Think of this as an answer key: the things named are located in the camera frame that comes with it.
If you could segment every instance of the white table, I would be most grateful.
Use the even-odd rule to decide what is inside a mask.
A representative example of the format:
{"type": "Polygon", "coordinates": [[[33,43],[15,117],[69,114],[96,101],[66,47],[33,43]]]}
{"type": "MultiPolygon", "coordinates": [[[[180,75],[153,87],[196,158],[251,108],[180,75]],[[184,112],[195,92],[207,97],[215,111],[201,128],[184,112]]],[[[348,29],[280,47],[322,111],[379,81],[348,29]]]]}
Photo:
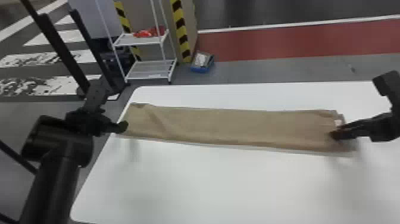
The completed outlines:
{"type": "MultiPolygon", "coordinates": [[[[349,122],[390,107],[371,82],[142,87],[129,102],[334,109],[349,122]]],[[[358,141],[359,152],[338,157],[111,135],[71,217],[101,224],[399,224],[400,141],[358,141]]]]}

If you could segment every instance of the red object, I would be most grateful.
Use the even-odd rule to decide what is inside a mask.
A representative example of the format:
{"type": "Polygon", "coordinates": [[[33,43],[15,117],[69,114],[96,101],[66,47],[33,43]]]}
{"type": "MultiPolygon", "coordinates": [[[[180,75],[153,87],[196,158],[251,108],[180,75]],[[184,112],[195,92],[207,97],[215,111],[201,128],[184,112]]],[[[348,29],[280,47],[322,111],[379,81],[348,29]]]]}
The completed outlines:
{"type": "Polygon", "coordinates": [[[208,33],[199,51],[218,61],[400,52],[400,20],[208,33]]]}
{"type": "Polygon", "coordinates": [[[149,31],[147,31],[147,30],[141,30],[141,31],[139,31],[139,32],[137,32],[137,33],[134,33],[133,34],[135,37],[137,37],[137,38],[148,38],[148,37],[151,37],[151,36],[153,36],[149,31]]]}
{"type": "MultiPolygon", "coordinates": [[[[165,27],[164,26],[158,26],[158,28],[160,30],[160,35],[164,36],[165,27]]],[[[153,36],[158,36],[157,28],[156,27],[152,27],[152,28],[147,29],[147,30],[140,30],[140,31],[134,33],[133,36],[135,36],[137,38],[150,38],[150,37],[153,37],[153,36]]]]}

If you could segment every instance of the hazard stripe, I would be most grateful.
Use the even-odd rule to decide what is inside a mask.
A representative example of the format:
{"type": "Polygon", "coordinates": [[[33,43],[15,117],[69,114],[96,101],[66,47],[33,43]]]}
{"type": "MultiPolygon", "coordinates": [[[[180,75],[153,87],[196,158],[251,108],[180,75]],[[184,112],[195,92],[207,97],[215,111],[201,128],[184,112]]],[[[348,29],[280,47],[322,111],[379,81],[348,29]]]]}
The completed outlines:
{"type": "Polygon", "coordinates": [[[176,25],[176,36],[179,41],[179,50],[183,58],[183,62],[189,63],[191,58],[190,44],[188,38],[188,30],[186,29],[185,17],[183,14],[181,0],[170,0],[173,10],[174,22],[176,25]]]}
{"type": "MultiPolygon", "coordinates": [[[[122,29],[124,30],[125,33],[131,33],[132,30],[130,28],[130,23],[129,23],[129,20],[126,18],[125,10],[124,10],[124,7],[122,5],[122,2],[116,1],[116,2],[114,2],[114,6],[115,6],[115,10],[117,11],[118,17],[120,19],[122,29]]],[[[131,46],[130,47],[130,52],[133,55],[135,55],[135,57],[139,61],[142,61],[142,58],[140,57],[140,55],[141,55],[140,49],[137,48],[137,46],[131,46]]]]}

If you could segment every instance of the beige cloth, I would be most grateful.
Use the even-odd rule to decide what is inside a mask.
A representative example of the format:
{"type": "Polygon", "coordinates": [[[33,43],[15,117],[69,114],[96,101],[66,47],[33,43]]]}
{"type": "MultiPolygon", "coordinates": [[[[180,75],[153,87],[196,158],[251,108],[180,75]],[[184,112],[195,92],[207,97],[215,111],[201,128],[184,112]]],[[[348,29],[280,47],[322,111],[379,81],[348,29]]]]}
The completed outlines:
{"type": "Polygon", "coordinates": [[[132,104],[123,135],[218,145],[254,145],[311,151],[346,151],[328,133],[343,118],[336,111],[254,111],[132,104]]]}

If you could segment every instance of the white shelf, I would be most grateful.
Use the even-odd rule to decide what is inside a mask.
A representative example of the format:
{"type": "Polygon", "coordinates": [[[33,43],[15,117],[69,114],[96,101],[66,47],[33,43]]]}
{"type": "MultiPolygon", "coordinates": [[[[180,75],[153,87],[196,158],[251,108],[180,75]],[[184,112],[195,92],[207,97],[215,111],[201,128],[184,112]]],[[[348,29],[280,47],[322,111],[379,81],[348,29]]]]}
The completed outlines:
{"type": "Polygon", "coordinates": [[[125,79],[168,79],[168,81],[171,82],[171,76],[175,69],[176,61],[176,59],[165,61],[137,61],[132,65],[125,79]]]}
{"type": "Polygon", "coordinates": [[[164,35],[162,35],[161,39],[158,36],[152,38],[137,38],[133,36],[132,33],[123,33],[120,37],[114,42],[114,46],[138,46],[138,45],[151,45],[151,44],[162,44],[164,43],[167,35],[169,34],[169,30],[166,30],[164,35]]]}

